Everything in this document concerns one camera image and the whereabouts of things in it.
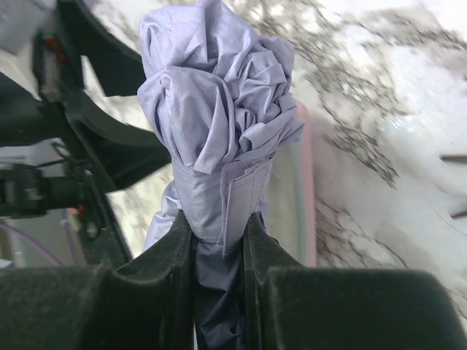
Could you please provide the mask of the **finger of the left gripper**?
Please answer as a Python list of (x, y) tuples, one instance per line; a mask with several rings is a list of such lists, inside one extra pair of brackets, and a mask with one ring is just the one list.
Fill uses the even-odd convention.
[(144, 82), (141, 56), (111, 35), (83, 1), (59, 1), (72, 46), (90, 61), (106, 96), (135, 96)]

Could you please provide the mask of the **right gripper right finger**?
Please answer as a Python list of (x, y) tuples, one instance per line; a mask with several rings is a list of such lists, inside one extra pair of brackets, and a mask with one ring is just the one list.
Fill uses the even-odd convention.
[(464, 349), (445, 288), (407, 269), (303, 266), (252, 215), (243, 237), (249, 349)]

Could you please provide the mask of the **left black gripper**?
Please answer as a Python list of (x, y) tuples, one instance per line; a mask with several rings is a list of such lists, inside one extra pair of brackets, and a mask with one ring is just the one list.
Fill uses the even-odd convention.
[(117, 121), (79, 87), (63, 87), (68, 63), (56, 36), (32, 42), (37, 96), (1, 74), (1, 148), (45, 143), (50, 160), (1, 155), (1, 215), (13, 219), (76, 208), (106, 219), (105, 193), (124, 190), (170, 163), (167, 149), (146, 130)]

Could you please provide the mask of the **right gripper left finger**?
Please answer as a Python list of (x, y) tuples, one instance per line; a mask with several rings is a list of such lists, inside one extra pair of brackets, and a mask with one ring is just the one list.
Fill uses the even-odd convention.
[(192, 233), (183, 213), (135, 260), (1, 271), (3, 349), (193, 348)]

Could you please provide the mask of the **pink zippered umbrella case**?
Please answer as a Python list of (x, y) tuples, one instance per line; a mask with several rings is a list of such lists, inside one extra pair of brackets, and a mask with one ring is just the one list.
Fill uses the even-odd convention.
[(307, 267), (317, 265), (312, 128), (306, 107), (297, 101), (305, 123), (300, 142), (281, 147), (274, 158), (269, 185), (269, 234), (288, 254)]

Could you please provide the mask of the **lavender umbrella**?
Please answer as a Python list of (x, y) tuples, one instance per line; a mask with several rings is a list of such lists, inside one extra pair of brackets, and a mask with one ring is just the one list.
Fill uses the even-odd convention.
[(267, 209), (277, 149), (304, 125), (290, 95), (293, 46), (259, 34), (221, 1), (166, 6), (140, 23), (145, 82), (138, 97), (171, 155), (173, 180), (146, 247), (183, 212), (194, 235), (200, 349), (244, 349), (241, 239)]

